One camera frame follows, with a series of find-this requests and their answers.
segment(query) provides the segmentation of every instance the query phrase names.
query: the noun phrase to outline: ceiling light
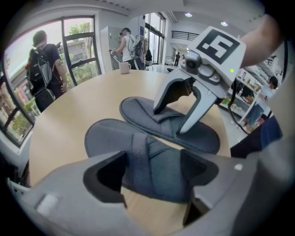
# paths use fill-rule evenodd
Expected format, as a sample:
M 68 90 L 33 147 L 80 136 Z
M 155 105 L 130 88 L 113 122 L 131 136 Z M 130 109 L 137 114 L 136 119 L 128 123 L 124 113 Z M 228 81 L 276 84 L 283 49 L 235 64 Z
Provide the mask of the ceiling light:
M 222 26 L 228 26 L 228 24 L 225 21 L 221 22 L 221 25 Z

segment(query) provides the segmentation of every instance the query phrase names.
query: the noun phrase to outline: blue shorts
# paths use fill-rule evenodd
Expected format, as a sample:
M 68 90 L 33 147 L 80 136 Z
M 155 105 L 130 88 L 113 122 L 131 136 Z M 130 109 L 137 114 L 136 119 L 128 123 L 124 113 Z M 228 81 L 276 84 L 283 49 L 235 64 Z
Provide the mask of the blue shorts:
M 252 126 L 263 114 L 264 110 L 258 104 L 254 105 L 246 116 L 248 125 Z

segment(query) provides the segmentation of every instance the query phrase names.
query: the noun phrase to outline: sky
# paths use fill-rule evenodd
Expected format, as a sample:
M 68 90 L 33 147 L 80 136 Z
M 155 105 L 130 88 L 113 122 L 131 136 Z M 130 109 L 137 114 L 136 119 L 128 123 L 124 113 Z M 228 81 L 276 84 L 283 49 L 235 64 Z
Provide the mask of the sky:
M 84 22 L 92 22 L 92 19 L 77 18 L 65 20 L 65 36 L 69 35 L 71 26 L 75 24 L 79 25 Z M 46 32 L 47 43 L 57 44 L 58 42 L 62 42 L 61 21 L 55 21 L 40 26 L 19 37 L 5 51 L 5 55 L 7 55 L 6 58 L 10 58 L 10 65 L 7 69 L 9 78 L 18 70 L 25 67 L 29 52 L 33 48 L 33 36 L 39 30 L 44 30 Z

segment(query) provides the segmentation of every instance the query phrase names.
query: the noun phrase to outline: table top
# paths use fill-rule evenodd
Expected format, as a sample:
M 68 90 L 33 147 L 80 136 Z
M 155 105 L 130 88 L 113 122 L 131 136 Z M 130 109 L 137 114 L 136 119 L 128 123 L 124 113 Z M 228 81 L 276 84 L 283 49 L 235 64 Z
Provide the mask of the table top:
M 167 74 L 131 70 L 121 75 L 119 70 L 92 78 L 67 91 L 52 103 L 36 120 L 30 146 L 29 171 L 34 186 L 54 169 L 87 159 L 84 137 L 96 121 L 115 118 L 124 120 L 119 104 L 127 97 L 154 99 Z M 195 97 L 181 97 L 169 106 L 186 114 Z M 228 138 L 217 105 L 201 119 L 212 127 L 220 138 L 219 155 L 230 157 Z M 181 149 L 182 147 L 160 139 Z M 150 199 L 122 188 L 131 216 L 154 235 L 169 234 L 182 228 L 185 204 Z

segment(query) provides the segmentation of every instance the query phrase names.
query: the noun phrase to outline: white tank top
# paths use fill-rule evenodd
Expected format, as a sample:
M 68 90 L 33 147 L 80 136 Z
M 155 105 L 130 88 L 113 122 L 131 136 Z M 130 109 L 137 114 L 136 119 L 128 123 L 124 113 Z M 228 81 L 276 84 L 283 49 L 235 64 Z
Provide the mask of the white tank top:
M 123 38 L 126 39 L 126 44 L 123 49 L 123 58 L 122 58 L 122 61 L 125 62 L 125 61 L 129 61 L 133 59 L 129 52 L 129 50 L 131 51 L 131 46 L 133 45 L 133 41 L 130 39 L 130 35 L 126 35 Z

